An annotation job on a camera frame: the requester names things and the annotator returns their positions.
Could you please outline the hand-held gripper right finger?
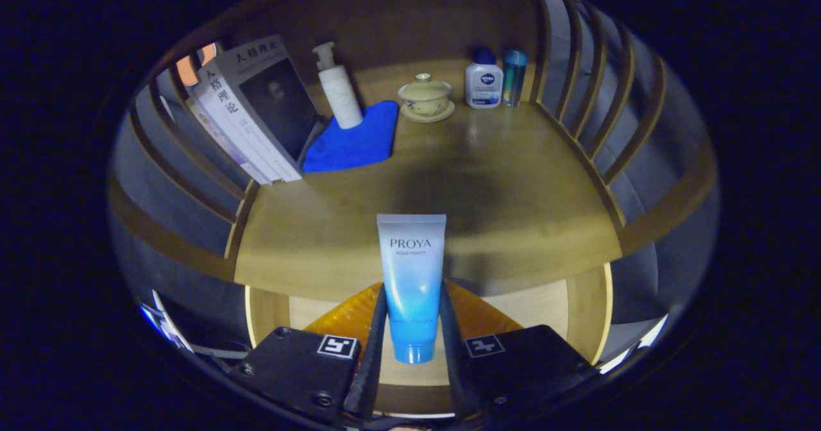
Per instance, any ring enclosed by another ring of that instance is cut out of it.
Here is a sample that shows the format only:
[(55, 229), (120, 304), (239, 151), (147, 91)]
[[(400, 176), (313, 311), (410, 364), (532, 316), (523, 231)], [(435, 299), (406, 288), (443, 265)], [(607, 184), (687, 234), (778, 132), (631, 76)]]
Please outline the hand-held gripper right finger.
[(460, 419), (539, 419), (593, 378), (593, 366), (545, 324), (519, 328), (446, 282), (439, 315), (450, 393)]

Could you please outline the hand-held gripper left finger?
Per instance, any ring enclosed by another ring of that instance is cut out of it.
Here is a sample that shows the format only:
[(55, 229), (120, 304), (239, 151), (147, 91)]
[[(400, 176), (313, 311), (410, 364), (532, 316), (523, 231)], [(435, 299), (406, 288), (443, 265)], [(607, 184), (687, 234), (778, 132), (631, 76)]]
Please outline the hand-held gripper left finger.
[(299, 422), (360, 425), (375, 409), (386, 317), (386, 292), (375, 283), (308, 328), (273, 329), (229, 379)]

